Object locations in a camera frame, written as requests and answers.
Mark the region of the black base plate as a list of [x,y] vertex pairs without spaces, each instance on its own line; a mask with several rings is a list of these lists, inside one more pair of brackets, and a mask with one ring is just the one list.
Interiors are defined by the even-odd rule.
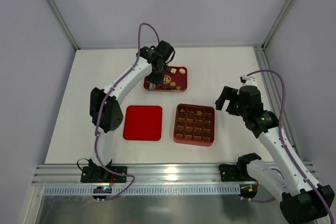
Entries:
[[237,182],[239,175],[236,165],[221,164],[218,167],[222,182]]
[[111,170],[118,175],[110,173],[103,169],[102,167],[91,167],[85,166],[82,169],[82,174],[80,178],[81,183],[126,183],[125,174],[127,173],[127,167],[112,166]]

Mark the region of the metal tweezers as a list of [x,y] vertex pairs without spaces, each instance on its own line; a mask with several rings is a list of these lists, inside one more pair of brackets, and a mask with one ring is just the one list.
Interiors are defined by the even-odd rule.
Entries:
[[156,88],[156,84],[155,83],[150,83],[149,89],[154,90],[155,88]]

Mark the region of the red box lid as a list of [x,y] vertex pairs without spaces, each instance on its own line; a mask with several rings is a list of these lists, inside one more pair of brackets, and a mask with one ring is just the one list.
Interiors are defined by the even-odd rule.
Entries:
[[126,110],[123,138],[129,141],[159,141],[162,124],[161,106],[130,105]]

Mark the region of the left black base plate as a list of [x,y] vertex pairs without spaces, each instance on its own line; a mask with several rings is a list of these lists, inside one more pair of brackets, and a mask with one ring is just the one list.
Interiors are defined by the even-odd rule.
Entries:
[[81,183],[126,183],[125,174],[127,173],[127,167],[112,166],[111,170],[118,175],[110,173],[103,169],[102,167],[91,167],[85,166],[82,169],[82,174],[80,178]]

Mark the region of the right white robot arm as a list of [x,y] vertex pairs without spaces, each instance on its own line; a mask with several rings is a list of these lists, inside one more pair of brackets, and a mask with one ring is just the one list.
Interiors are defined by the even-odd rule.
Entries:
[[258,88],[225,86],[215,102],[216,109],[222,110],[225,101],[229,102],[226,112],[243,118],[246,128],[267,149],[280,171],[275,173],[259,155],[250,153],[238,158],[238,175],[260,182],[279,203],[288,223],[306,223],[331,217],[330,207],[335,197],[333,189],[329,185],[321,185],[305,167],[285,139],[276,115],[264,110]]

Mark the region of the aluminium frame post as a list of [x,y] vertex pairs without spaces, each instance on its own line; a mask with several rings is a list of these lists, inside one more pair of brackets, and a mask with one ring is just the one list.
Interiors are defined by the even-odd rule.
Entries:
[[74,48],[74,50],[79,50],[80,47],[78,46],[74,36],[72,35],[63,15],[61,14],[55,0],[46,0],[51,12],[53,13],[56,21],[58,22],[58,24],[60,25],[61,29],[63,30],[66,38],[68,39],[68,41],[70,42],[70,44],[72,45],[72,47]]
[[283,3],[280,12],[278,13],[275,21],[273,22],[270,31],[268,32],[264,43],[262,44],[263,50],[266,50],[270,45],[272,39],[274,38],[275,34],[279,30],[281,24],[286,19],[288,13],[290,12],[291,8],[293,7],[296,0],[285,0]]

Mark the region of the red chocolate tray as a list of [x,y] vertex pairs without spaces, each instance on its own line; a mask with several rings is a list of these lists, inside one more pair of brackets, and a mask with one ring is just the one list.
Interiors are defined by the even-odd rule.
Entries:
[[[176,69],[176,74],[172,74],[171,69]],[[184,69],[185,74],[181,74],[179,72],[180,69]],[[187,89],[187,68],[177,66],[168,67],[161,85],[156,84],[156,88],[154,90],[150,90],[149,85],[150,83],[145,78],[143,87],[147,91],[183,92]]]

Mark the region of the red compartment chocolate box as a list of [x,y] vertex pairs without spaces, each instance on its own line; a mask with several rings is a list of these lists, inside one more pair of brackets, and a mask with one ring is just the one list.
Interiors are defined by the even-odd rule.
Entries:
[[173,140],[179,144],[210,147],[215,140],[215,110],[211,106],[183,104],[176,107]]

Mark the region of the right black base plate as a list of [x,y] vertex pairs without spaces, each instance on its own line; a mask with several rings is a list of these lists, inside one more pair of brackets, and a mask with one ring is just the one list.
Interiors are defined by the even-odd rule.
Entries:
[[218,167],[222,182],[237,182],[239,175],[236,165],[221,164]]

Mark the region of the right aluminium frame post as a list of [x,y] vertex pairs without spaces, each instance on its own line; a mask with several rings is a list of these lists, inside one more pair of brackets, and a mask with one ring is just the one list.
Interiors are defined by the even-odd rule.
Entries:
[[278,13],[275,21],[273,22],[270,31],[268,32],[264,43],[262,44],[263,50],[266,50],[270,45],[272,39],[274,38],[275,34],[279,30],[281,24],[286,19],[288,13],[290,12],[291,8],[293,7],[296,0],[285,0],[283,3],[280,12]]

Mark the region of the aluminium mounting rail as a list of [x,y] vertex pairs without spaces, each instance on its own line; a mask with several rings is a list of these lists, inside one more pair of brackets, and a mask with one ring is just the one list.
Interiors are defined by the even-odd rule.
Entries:
[[[220,182],[219,163],[191,164],[126,164],[127,173],[136,183],[217,183]],[[76,165],[39,165],[32,185],[79,184],[81,171]]]

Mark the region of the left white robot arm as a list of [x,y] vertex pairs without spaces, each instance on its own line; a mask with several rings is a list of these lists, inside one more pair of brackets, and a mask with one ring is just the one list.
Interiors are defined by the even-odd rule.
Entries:
[[144,78],[147,78],[150,84],[162,84],[167,65],[174,56],[174,48],[163,40],[157,46],[143,47],[138,50],[130,66],[115,81],[103,89],[91,90],[89,114],[95,125],[96,156],[99,155],[100,135],[114,131],[120,126],[123,120],[120,105],[129,92]]

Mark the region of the left aluminium frame post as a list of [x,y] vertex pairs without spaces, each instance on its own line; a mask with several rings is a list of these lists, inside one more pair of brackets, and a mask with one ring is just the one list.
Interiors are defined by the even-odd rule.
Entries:
[[51,12],[53,13],[56,21],[58,22],[58,24],[60,25],[61,29],[63,30],[66,38],[68,39],[68,41],[70,42],[70,44],[72,45],[72,47],[74,48],[74,50],[79,50],[80,47],[78,46],[74,36],[72,35],[63,15],[61,14],[55,0],[46,0]]

